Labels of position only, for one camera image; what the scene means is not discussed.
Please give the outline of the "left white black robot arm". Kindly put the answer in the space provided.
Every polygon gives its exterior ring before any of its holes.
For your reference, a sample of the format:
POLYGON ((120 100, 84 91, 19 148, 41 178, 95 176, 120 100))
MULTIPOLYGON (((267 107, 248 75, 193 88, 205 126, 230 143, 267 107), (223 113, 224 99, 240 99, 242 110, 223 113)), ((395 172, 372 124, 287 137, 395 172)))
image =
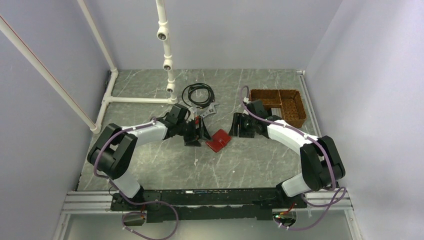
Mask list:
POLYGON ((108 124, 87 154, 93 174, 106 179, 124 196, 131 210, 144 203, 144 188, 129 170, 137 147, 156 141, 182 136, 186 147, 201 146, 200 140, 210 141, 204 119, 195 116, 187 107, 174 104, 164 116, 152 117, 147 123, 133 126, 108 124))

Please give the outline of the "brown woven basket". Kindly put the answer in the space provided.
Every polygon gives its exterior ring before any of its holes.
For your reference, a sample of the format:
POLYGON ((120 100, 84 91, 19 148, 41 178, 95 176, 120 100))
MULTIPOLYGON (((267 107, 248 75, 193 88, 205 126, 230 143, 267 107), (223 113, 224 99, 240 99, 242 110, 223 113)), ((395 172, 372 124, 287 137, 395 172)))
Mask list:
POLYGON ((299 90, 296 89, 252 89, 251 101, 261 100, 269 115, 281 117, 291 126, 300 129, 307 119, 299 90))

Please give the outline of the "red leather card holder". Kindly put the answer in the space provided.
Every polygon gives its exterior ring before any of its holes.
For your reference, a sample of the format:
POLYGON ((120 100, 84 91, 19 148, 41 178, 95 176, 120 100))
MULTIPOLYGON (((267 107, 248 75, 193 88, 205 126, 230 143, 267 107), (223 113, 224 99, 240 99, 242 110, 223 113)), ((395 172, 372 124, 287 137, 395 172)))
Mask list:
POLYGON ((228 145, 231 139, 232 137, 225 130, 219 129, 211 136, 211 140, 208 140, 205 143, 211 150, 218 153, 228 145))

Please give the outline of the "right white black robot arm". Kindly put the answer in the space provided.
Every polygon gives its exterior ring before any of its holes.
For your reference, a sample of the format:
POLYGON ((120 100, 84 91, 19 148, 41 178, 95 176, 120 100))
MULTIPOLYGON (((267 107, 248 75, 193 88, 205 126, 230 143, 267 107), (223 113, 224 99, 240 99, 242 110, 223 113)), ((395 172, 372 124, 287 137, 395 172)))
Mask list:
POLYGON ((252 136, 259 134, 285 145, 300 157, 301 172, 279 184, 281 190, 275 194, 275 200, 280 207, 289 207, 295 201, 295 196, 300 194, 316 192, 326 187, 334 190, 337 180, 346 175, 331 137, 305 133, 281 117, 270 115, 261 100, 249 101, 244 98, 241 105, 244 111, 234 115, 234 120, 239 122, 233 125, 239 129, 237 132, 232 131, 232 136, 240 136, 242 129, 245 129, 252 136))

